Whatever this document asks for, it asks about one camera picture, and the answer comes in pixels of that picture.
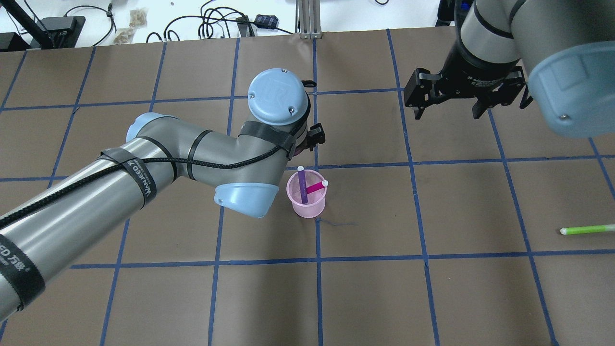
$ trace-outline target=electrical wire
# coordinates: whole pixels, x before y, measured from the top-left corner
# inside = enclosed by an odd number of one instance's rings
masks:
[[[113,19],[113,13],[112,13],[112,9],[113,9],[113,3],[109,3],[109,6],[107,7],[107,9],[105,10],[102,7],[98,7],[98,6],[91,6],[91,5],[79,5],[79,6],[75,6],[72,9],[66,11],[66,13],[64,13],[64,17],[66,17],[68,15],[69,12],[71,12],[72,10],[76,10],[76,9],[80,9],[80,8],[85,8],[85,9],[96,9],[96,10],[101,10],[103,11],[107,17],[111,20],[111,26],[109,27],[109,31],[107,31],[107,33],[103,36],[103,38],[101,38],[100,40],[98,40],[98,42],[96,42],[95,44],[92,44],[92,47],[95,47],[97,45],[99,45],[101,42],[103,42],[104,40],[106,40],[107,37],[109,37],[109,35],[111,34],[111,32],[113,31],[113,29],[115,29],[115,31],[117,32],[117,26],[115,24],[115,19]]]
[[[4,9],[4,10],[6,11],[6,15],[9,16],[10,21],[13,22],[13,25],[15,25],[15,32],[21,37],[22,33],[19,32],[19,27],[17,27],[17,23],[15,23],[15,20],[13,20],[13,16],[10,15],[7,9]]]
[[[177,41],[181,41],[181,40],[180,40],[180,35],[178,35],[178,34],[177,34],[175,31],[173,31],[173,30],[169,30],[169,41],[171,41],[171,35],[170,35],[171,33],[174,33],[174,34],[175,34],[175,37],[177,37]]]
[[[30,4],[28,4],[27,0],[23,0],[23,2],[26,4],[26,6],[28,6],[28,9],[30,10],[30,12],[32,12],[32,15],[34,15],[34,19],[38,20],[39,23],[41,24],[42,28],[45,30],[45,33],[47,34],[47,37],[49,37],[49,39],[51,40],[51,45],[53,48],[55,48],[55,42],[54,39],[51,37],[51,34],[49,33],[49,30],[47,30],[47,27],[45,26],[45,24],[42,22],[42,20],[34,13],[34,10],[32,9],[32,7],[30,7]]]
[[[159,33],[156,33],[156,32],[152,32],[152,33],[149,33],[148,38],[146,38],[146,39],[145,39],[145,43],[148,43],[148,42],[149,42],[149,38],[150,38],[152,35],[156,35],[156,36],[158,36],[158,40],[160,40],[160,41],[162,42],[162,37],[160,36],[160,34],[159,34]]]
[[[290,130],[289,134],[292,136],[295,136],[297,134],[297,132],[299,132],[299,130],[305,125],[306,121],[308,120],[308,116],[310,113],[310,109],[311,109],[311,104],[309,99],[307,100],[307,110],[305,112],[305,114],[301,117],[301,119],[299,119],[297,121],[297,123],[295,124],[295,126],[293,126],[293,128]],[[279,145],[274,146],[273,148],[271,148],[269,151],[256,156],[254,158],[250,158],[247,160],[243,160],[243,161],[239,161],[237,163],[232,163],[232,164],[220,164],[220,163],[211,163],[211,162],[206,162],[206,161],[201,161],[201,160],[195,160],[195,159],[187,159],[187,158],[145,158],[143,159],[144,163],[185,163],[185,164],[192,164],[195,166],[204,166],[204,167],[211,167],[211,168],[217,168],[217,169],[235,169],[235,168],[240,168],[243,166],[247,166],[249,164],[253,164],[253,163],[257,163],[258,161],[262,161],[270,156],[272,156],[273,154],[277,153],[280,149],[282,149],[282,147],[280,147]],[[77,190],[78,188],[83,187],[84,185],[87,185],[88,183],[91,183],[97,179],[100,179],[108,174],[111,174],[113,172],[119,171],[124,167],[124,165],[122,164],[116,164],[113,165],[111,167],[107,167],[105,169],[102,169],[96,173],[90,174],[87,177],[84,177],[82,179],[77,180],[76,182],[52,193],[49,196],[46,196],[44,198],[39,199],[38,201],[29,204],[21,209],[19,209],[18,211],[15,211],[3,218],[0,219],[0,230],[5,228],[6,226],[14,223],[15,221],[18,221],[28,215],[31,215],[32,213],[35,213],[39,210],[41,210],[42,208],[44,208],[46,205],[60,199],[61,197],[67,195],[68,193]]]

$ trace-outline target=blue tape line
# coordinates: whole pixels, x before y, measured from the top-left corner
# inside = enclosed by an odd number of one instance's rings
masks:
[[[166,100],[155,100],[154,103],[167,103],[167,102],[190,102],[190,101],[213,101],[213,100],[230,100],[230,96],[213,96],[213,97],[193,97],[190,99],[166,99]]]
[[[72,108],[72,105],[53,105],[53,106],[27,106],[27,107],[8,107],[5,108],[5,111],[23,111],[23,110],[48,110],[54,108]]]
[[[595,156],[582,155],[582,156],[555,156],[552,158],[506,158],[508,162],[530,162],[530,161],[565,161],[565,160],[586,160],[595,159]]]
[[[218,270],[220,269],[220,249],[222,247],[222,226],[224,225],[224,207],[220,206],[220,217],[218,218],[218,239],[216,240],[216,257],[215,265],[213,267],[213,280],[212,280],[212,300],[209,308],[209,330],[208,341],[209,346],[213,342],[213,322],[216,312],[216,296],[218,294]]]
[[[38,180],[48,181],[51,177],[26,177],[26,178],[0,178],[0,182],[34,182]]]
[[[502,162],[501,159],[467,159],[467,160],[440,160],[440,161],[418,161],[415,166],[428,164],[465,164],[465,163],[497,163]]]
[[[231,97],[229,98],[230,106],[229,106],[228,123],[226,124],[226,135],[231,135],[232,109],[233,109],[233,104],[235,103],[235,83],[237,81],[237,62],[239,60],[239,43],[240,43],[240,39],[238,38],[237,42],[235,43],[235,60],[233,61],[233,64],[232,64]]]
[[[598,160],[598,164],[600,165],[600,169],[602,170],[602,174],[605,176],[606,184],[609,186],[609,190],[611,191],[611,196],[615,199],[615,188],[613,188],[613,183],[611,178],[609,178],[609,174],[606,171],[605,163],[602,162],[602,157],[598,152],[598,147],[596,147],[596,143],[593,142],[593,139],[589,139],[589,144],[592,146],[593,152],[596,154],[593,158]]]
[[[395,85],[397,86],[397,98],[399,100],[399,111],[402,119],[403,140],[406,145],[406,153],[408,154],[408,166],[410,167],[410,180],[412,182],[412,192],[415,200],[416,220],[419,227],[419,236],[421,238],[421,254],[425,263],[425,282],[427,286],[427,298],[429,301],[429,313],[431,315],[432,328],[434,330],[435,346],[440,346],[440,334],[438,333],[438,321],[435,315],[434,292],[431,286],[431,274],[429,273],[429,253],[427,252],[427,244],[425,242],[425,232],[423,229],[423,218],[421,217],[421,204],[419,203],[418,190],[416,188],[416,174],[414,160],[412,160],[412,152],[410,150],[410,142],[408,140],[408,128],[406,126],[406,117],[403,109],[402,89],[399,83],[399,71],[397,69],[397,61],[395,59],[395,49],[393,48],[393,39],[391,31],[386,30],[386,36],[389,40],[389,48],[391,50],[391,60],[393,61],[393,71],[395,72]]]
[[[476,254],[440,254],[429,255],[429,259],[489,259],[500,257],[524,257],[527,256],[527,252],[486,252]]]
[[[312,78],[316,84],[318,84],[318,55],[316,39],[312,39]],[[312,107],[312,114],[314,114],[314,124],[318,122],[318,89],[317,86],[313,88],[312,99],[314,100],[314,106]],[[314,170],[318,172],[318,146],[314,148]],[[317,306],[317,329],[318,329],[318,346],[323,346],[323,332],[322,332],[322,264],[320,263],[320,220],[316,218],[314,221],[314,231],[316,237],[316,306]]]
[[[398,87],[390,87],[387,89],[361,89],[361,90],[338,90],[338,91],[319,91],[318,95],[337,95],[337,94],[364,94],[368,92],[390,92],[399,91]]]
[[[156,94],[158,93],[158,84],[160,83],[160,75],[162,73],[162,64],[164,63],[164,54],[167,52],[167,43],[162,43],[162,54],[160,55],[160,64],[158,64],[158,73],[156,74],[156,83],[154,83],[154,92],[152,93],[152,99],[149,102],[149,111],[153,111],[154,102],[156,101]]]
[[[491,127],[493,128],[493,134],[496,136],[496,142],[498,143],[498,150],[502,158],[502,165],[504,166],[504,172],[506,173],[506,180],[508,181],[508,186],[510,188],[510,194],[512,195],[512,201],[515,205],[515,210],[517,212],[517,219],[519,221],[519,226],[521,228],[521,233],[523,235],[523,241],[525,242],[525,249],[528,253],[528,258],[530,260],[530,266],[532,268],[532,274],[534,275],[534,281],[536,283],[536,290],[538,291],[538,298],[540,299],[542,313],[544,314],[544,319],[547,323],[547,329],[549,330],[549,337],[551,338],[551,344],[554,346],[558,346],[559,343],[557,342],[557,339],[555,338],[555,332],[553,330],[553,325],[551,323],[551,317],[549,316],[549,310],[547,309],[547,303],[545,301],[544,293],[542,291],[542,285],[540,282],[540,278],[538,277],[538,270],[536,269],[536,263],[534,261],[534,256],[532,255],[530,239],[528,238],[528,234],[525,229],[525,223],[523,221],[521,207],[519,206],[519,202],[517,199],[517,193],[515,192],[515,186],[512,182],[512,176],[510,175],[510,170],[508,167],[506,155],[504,154],[504,148],[502,146],[502,141],[500,140],[500,137],[499,137],[498,127],[496,126],[496,122],[495,122],[495,119],[493,118],[493,114],[491,113],[491,110],[487,110],[487,112],[489,114],[489,120],[491,121]]]
[[[73,264],[71,269],[110,269],[115,268],[115,264],[100,263],[100,264]]]
[[[476,252],[467,254],[429,254],[429,259],[489,259],[528,256],[569,256],[569,255],[608,255],[615,254],[615,249],[594,250],[551,250],[532,252]],[[165,267],[211,267],[215,265],[270,265],[291,263],[323,263],[323,262],[370,262],[387,260],[423,260],[423,255],[377,255],[377,256],[347,256],[347,257],[300,257],[291,259],[268,260],[204,260],[192,262],[151,262],[151,263],[123,263],[121,268],[165,268]],[[75,264],[71,269],[104,269],[115,268],[115,264]]]
[[[119,270],[122,264],[122,256],[124,255],[124,245],[126,244],[126,235],[128,234],[129,225],[130,225],[130,219],[124,222],[124,231],[122,232],[122,241],[120,242],[119,250],[117,251],[117,260],[114,266],[115,270],[113,271],[113,280],[111,282],[111,289],[109,290],[109,300],[107,301],[105,319],[103,320],[103,329],[100,333],[100,346],[104,346],[105,339],[107,338],[107,327],[109,326],[109,318],[111,317],[111,307],[113,306],[113,297],[115,296],[115,288],[117,286],[117,277],[119,276]]]
[[[150,103],[150,100],[140,101],[117,101],[117,102],[101,102],[101,103],[81,103],[79,107],[103,107],[103,106],[123,106],[123,105],[141,105]]]
[[[0,112],[2,112],[4,110],[4,106],[6,106],[6,102],[9,99],[10,92],[13,90],[13,86],[15,85],[15,81],[17,80],[17,76],[19,75],[19,71],[22,69],[24,60],[26,60],[27,53],[27,50],[23,52],[22,59],[19,61],[19,65],[17,65],[17,69],[15,70],[15,74],[13,75],[13,80],[11,80],[9,89],[6,91],[4,100],[2,100],[2,105],[0,105]]]
[[[4,336],[4,330],[6,329],[7,322],[8,320],[4,320],[4,322],[2,322],[2,326],[0,326],[0,342],[2,342],[2,337]]]
[[[58,166],[60,165],[60,159],[62,158],[62,153],[64,152],[64,146],[66,145],[66,140],[68,139],[68,133],[71,130],[71,126],[73,125],[73,120],[75,118],[75,113],[79,109],[79,100],[81,99],[81,94],[83,94],[83,88],[85,87],[85,82],[87,81],[87,75],[90,73],[90,68],[92,67],[92,62],[94,61],[94,54],[96,54],[96,47],[92,48],[92,53],[90,54],[90,61],[87,63],[87,68],[85,69],[85,74],[83,75],[83,80],[81,81],[81,86],[79,87],[79,93],[77,94],[77,99],[75,100],[75,104],[73,105],[73,111],[71,112],[71,117],[68,119],[68,124],[66,125],[66,131],[64,131],[64,137],[62,138],[62,143],[60,144],[60,150],[58,151],[58,156],[55,158],[54,169],[51,172],[51,179],[49,179],[49,184],[47,184],[47,188],[50,188],[52,183],[54,182],[55,173],[58,171]]]

